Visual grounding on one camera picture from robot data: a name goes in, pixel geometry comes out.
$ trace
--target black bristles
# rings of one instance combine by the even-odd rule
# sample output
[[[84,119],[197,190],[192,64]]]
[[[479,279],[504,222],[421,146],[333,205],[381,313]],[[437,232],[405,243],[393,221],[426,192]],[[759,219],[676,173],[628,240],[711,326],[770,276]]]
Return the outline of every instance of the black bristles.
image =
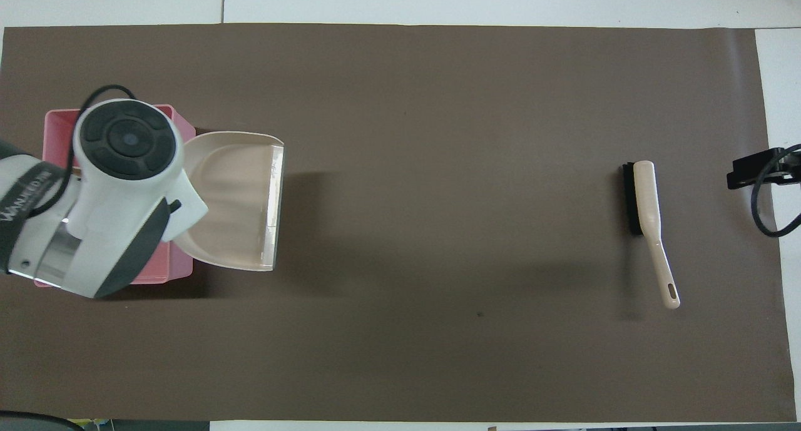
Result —
[[[623,191],[626,194],[626,216],[629,219],[629,231],[634,235],[643,235],[640,228],[640,215],[637,211],[637,192],[635,191],[635,164],[623,164]]]

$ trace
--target white table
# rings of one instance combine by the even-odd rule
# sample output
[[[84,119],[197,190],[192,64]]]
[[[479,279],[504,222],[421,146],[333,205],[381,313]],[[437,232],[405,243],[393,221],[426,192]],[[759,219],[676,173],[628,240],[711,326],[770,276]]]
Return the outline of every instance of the white table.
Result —
[[[801,142],[801,29],[773,29],[801,27],[801,0],[0,0],[0,34],[4,26],[182,23],[758,28],[770,146]],[[773,202],[776,220],[787,223],[801,210],[801,191],[776,189]],[[795,403],[801,411],[801,231],[781,239],[780,248]],[[212,430],[478,431],[492,425],[508,430],[661,423],[212,422]]]

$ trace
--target pink bin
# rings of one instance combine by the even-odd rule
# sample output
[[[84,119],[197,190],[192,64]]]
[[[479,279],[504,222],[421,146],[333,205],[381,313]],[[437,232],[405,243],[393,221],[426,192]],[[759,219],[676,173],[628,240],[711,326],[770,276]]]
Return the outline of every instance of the pink bin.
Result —
[[[184,117],[175,111],[173,106],[155,106],[175,123],[178,131],[186,143],[195,137],[195,129]],[[69,150],[72,126],[78,118],[78,109],[60,109],[50,111],[45,115],[44,145],[42,159],[58,166],[64,166],[66,153]],[[172,242],[158,244],[153,256],[144,266],[140,275],[134,280],[135,285],[160,285],[169,280],[176,280],[192,274],[192,257],[181,251]],[[48,286],[36,282],[37,286]]]

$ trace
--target black cable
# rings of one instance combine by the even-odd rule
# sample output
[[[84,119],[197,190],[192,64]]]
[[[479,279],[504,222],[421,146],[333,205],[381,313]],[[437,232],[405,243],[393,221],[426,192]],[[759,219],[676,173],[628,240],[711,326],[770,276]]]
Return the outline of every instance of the black cable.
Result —
[[[798,145],[790,146],[789,148],[784,149],[784,151],[779,152],[770,160],[770,162],[766,163],[763,167],[762,171],[759,172],[759,175],[756,177],[756,180],[753,181],[753,190],[752,190],[752,217],[753,222],[756,223],[757,228],[761,231],[764,235],[768,237],[782,237],[783,235],[790,234],[793,232],[794,229],[798,228],[801,225],[801,214],[798,214],[792,222],[787,224],[782,229],[778,231],[770,231],[764,223],[762,223],[762,219],[759,218],[759,210],[757,208],[757,200],[759,198],[759,188],[762,187],[762,184],[765,182],[765,178],[767,177],[767,172],[775,166],[775,164],[781,160],[781,158],[787,157],[791,152],[798,151],[801,149],[801,143]]]
[[[54,417],[46,414],[21,413],[18,411],[0,410],[0,418],[20,418],[28,420],[39,420],[40,422],[56,423],[56,425],[66,426],[67,428],[73,429],[74,431],[83,431],[83,428],[78,426],[76,423],[70,422],[65,418]]]
[[[94,103],[94,101],[97,99],[98,96],[108,91],[121,91],[124,94],[128,95],[129,98],[136,99],[134,94],[131,91],[129,91],[128,88],[120,86],[118,84],[109,84],[107,86],[102,86],[100,87],[100,89],[97,89],[96,91],[92,92],[92,94],[89,95],[89,98],[86,98],[86,101],[83,101],[83,105],[81,106],[80,111],[78,111],[78,116],[75,117],[75,124],[72,125],[72,132],[69,133],[69,151],[68,154],[66,155],[66,165],[61,185],[58,186],[58,190],[48,200],[48,202],[44,203],[42,206],[39,206],[38,208],[33,209],[31,211],[31,214],[28,215],[28,218],[40,215],[43,212],[47,211],[48,209],[52,208],[52,206],[55,203],[57,203],[58,200],[61,199],[62,195],[64,195],[64,191],[66,191],[66,185],[68,185],[69,179],[71,178],[72,175],[72,159],[75,157],[75,149],[72,147],[72,139],[75,137],[75,128],[78,125],[78,120],[80,120],[81,115],[83,115],[83,113],[86,112],[86,109],[89,109],[89,107],[92,105],[92,103]]]

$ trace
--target brown table surface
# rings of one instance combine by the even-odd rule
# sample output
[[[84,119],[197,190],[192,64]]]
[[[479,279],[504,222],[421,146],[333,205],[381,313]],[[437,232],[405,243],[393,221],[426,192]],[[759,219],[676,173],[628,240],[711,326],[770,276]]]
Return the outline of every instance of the brown table surface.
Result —
[[[7,29],[3,138],[121,83],[286,142],[277,269],[87,300],[0,283],[0,407],[63,417],[795,420],[748,29]],[[626,232],[655,161],[681,308]]]

